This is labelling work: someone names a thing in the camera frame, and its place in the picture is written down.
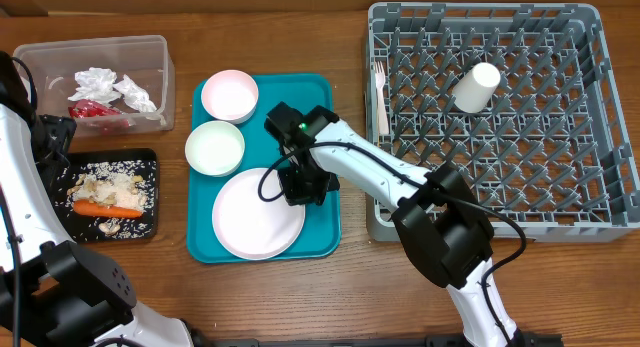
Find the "white plate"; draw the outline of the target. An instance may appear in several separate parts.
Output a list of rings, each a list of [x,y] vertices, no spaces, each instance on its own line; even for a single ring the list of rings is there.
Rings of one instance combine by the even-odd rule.
[[[265,168],[243,171],[219,191],[212,209],[212,225],[220,244],[246,260],[265,260],[288,249],[305,222],[305,207],[291,206],[283,197],[265,202],[281,191],[277,173]]]

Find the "grey dishwasher rack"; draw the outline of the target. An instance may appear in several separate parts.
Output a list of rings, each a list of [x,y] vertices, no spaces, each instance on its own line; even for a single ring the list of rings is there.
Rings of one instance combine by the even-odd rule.
[[[540,242],[610,242],[639,227],[639,175],[597,9],[588,4],[378,2],[365,66],[382,62],[367,136],[406,162],[451,162],[479,201]],[[469,114],[454,86],[478,63],[501,81]]]

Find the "teal plastic tray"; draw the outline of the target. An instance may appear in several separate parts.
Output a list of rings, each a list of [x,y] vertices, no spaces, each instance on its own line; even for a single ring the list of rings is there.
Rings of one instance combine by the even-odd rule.
[[[245,154],[238,170],[267,168],[280,156],[278,144],[264,129],[266,114],[278,103],[306,114],[320,105],[333,108],[329,82],[319,74],[293,73],[256,75],[259,97],[256,110],[239,126],[245,139]],[[244,260],[218,241],[212,223],[215,198],[230,176],[206,176],[191,170],[187,209],[186,246],[191,256],[202,263],[242,263]],[[301,233],[276,260],[325,257],[338,247],[342,234],[340,193],[329,192],[322,205],[308,204]]]

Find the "pink bowl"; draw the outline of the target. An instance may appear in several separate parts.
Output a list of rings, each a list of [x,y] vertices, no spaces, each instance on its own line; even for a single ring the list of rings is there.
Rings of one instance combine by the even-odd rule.
[[[247,121],[259,99],[256,81],[240,70],[223,70],[209,77],[201,91],[205,111],[214,119],[232,124]]]

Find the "white tissue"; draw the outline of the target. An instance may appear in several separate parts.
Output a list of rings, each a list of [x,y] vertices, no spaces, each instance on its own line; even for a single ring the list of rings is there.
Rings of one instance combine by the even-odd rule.
[[[139,87],[128,75],[124,74],[122,80],[115,83],[113,88],[122,95],[125,104],[133,110],[141,113],[150,113],[157,110],[149,93]]]
[[[88,70],[76,72],[74,78],[78,87],[68,98],[69,101],[89,100],[109,106],[122,96],[114,89],[117,74],[111,69],[90,67]]]

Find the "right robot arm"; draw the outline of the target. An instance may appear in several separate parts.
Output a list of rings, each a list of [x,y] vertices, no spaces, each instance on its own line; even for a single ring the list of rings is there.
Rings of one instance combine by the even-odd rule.
[[[268,112],[264,127],[281,154],[267,172],[277,175],[279,195],[289,205],[321,205],[327,193],[338,190],[340,178],[350,181],[390,211],[407,258],[448,291],[469,344],[524,345],[493,274],[519,257],[527,240],[510,256],[492,260],[490,220],[498,214],[478,203],[455,167],[430,171],[398,159],[322,106],[303,114],[281,102]]]

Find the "red snack wrapper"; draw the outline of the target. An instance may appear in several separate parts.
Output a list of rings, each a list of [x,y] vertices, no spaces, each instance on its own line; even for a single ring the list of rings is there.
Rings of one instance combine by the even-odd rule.
[[[121,118],[124,112],[87,99],[77,101],[68,108],[68,112],[73,119],[99,117],[99,120],[83,122],[83,125],[102,134],[114,134],[132,126],[128,119]]]

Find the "orange carrot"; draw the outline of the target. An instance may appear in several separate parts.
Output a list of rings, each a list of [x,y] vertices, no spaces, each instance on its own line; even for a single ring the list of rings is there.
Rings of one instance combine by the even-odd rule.
[[[143,212],[139,210],[101,205],[89,200],[75,201],[73,203],[73,210],[79,215],[90,217],[136,219],[143,215]]]

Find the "clear plastic bin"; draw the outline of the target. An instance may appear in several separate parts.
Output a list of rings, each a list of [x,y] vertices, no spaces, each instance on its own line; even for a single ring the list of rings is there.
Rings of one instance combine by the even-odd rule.
[[[76,120],[78,137],[140,134],[168,131],[174,127],[175,71],[166,39],[160,35],[82,39],[26,44],[13,55],[32,73],[21,75],[26,87],[34,86],[40,114],[68,117],[75,102],[70,98],[80,84],[76,75],[98,68],[104,81],[124,78],[140,87],[154,103],[154,111],[131,108],[123,97],[104,102],[117,115]]]

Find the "white bowl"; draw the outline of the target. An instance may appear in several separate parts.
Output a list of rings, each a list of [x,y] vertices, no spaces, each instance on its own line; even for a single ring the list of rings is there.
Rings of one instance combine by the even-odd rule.
[[[185,157],[196,172],[213,177],[233,173],[241,164],[245,140],[241,131],[225,121],[210,121],[195,128],[187,138]]]

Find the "peanut shells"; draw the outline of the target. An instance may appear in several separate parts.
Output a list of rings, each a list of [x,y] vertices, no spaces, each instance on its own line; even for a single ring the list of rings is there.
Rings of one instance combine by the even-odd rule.
[[[147,194],[140,185],[144,179],[139,175],[112,173],[106,177],[95,174],[81,174],[75,185],[67,190],[73,203],[78,200],[89,200],[107,206],[135,209],[144,213],[148,201]],[[106,236],[114,236],[121,230],[120,222],[134,220],[126,218],[106,218],[99,222],[98,228]]]

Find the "white paper cup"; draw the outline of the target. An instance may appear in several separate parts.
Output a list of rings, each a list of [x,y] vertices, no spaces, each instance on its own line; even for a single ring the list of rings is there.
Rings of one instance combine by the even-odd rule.
[[[462,112],[481,112],[491,100],[501,81],[499,69],[493,64],[476,64],[453,88],[455,106]]]

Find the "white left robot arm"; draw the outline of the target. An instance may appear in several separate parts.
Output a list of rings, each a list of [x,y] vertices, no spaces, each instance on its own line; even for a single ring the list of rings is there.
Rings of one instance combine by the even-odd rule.
[[[138,301],[110,257],[75,243],[50,189],[76,130],[39,115],[28,67],[1,55],[1,325],[14,345],[206,346],[181,319]]]

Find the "white plastic fork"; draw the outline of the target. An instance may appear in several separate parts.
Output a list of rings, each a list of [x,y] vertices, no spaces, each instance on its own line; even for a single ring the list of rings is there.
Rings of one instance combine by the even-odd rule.
[[[386,84],[385,69],[382,62],[375,63],[375,85],[376,85],[376,98],[377,98],[377,123],[378,131],[380,135],[388,135],[390,133],[390,127],[386,112],[384,87]]]

